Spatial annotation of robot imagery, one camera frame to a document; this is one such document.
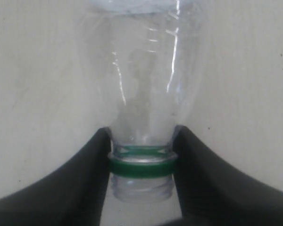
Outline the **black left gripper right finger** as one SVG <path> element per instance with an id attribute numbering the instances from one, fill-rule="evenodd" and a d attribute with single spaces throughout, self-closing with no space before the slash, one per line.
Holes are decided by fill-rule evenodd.
<path id="1" fill-rule="evenodd" d="M 283 226 L 283 192 L 239 171 L 177 126 L 175 185 L 186 226 Z"/>

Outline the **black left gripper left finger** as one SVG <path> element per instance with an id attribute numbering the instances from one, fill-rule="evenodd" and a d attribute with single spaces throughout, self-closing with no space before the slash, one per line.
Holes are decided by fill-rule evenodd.
<path id="1" fill-rule="evenodd" d="M 109 179 L 104 129 L 64 165 L 0 198 L 0 226 L 98 226 Z"/>

